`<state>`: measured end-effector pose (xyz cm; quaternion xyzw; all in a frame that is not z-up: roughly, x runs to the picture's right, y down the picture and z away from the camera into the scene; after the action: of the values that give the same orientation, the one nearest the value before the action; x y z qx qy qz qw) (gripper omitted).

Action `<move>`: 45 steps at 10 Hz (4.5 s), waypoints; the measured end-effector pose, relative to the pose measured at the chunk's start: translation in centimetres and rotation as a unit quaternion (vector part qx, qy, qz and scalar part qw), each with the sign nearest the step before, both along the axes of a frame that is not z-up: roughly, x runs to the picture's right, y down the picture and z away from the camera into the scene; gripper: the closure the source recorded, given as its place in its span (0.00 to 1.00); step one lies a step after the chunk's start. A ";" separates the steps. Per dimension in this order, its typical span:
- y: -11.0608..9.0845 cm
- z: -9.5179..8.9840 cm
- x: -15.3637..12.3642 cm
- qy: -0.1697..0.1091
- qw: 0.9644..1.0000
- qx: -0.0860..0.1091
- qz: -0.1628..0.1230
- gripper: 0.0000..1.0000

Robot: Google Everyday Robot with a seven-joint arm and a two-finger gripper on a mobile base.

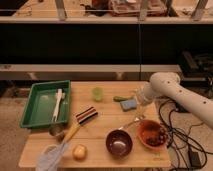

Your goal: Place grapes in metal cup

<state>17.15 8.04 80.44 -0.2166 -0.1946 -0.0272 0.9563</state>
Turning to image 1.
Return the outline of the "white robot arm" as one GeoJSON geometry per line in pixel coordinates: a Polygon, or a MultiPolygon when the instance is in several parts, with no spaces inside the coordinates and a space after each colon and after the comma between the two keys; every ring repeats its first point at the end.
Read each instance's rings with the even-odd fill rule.
{"type": "Polygon", "coordinates": [[[151,104],[161,95],[173,99],[213,129],[213,100],[182,87],[177,73],[154,73],[150,80],[136,91],[136,98],[143,106],[151,104]]]}

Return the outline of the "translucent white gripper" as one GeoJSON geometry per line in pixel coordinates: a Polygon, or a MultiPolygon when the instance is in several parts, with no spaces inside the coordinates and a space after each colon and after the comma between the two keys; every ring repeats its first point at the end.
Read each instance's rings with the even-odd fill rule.
{"type": "Polygon", "coordinates": [[[149,83],[136,90],[136,97],[140,105],[147,106],[156,98],[157,93],[151,88],[149,83]]]}

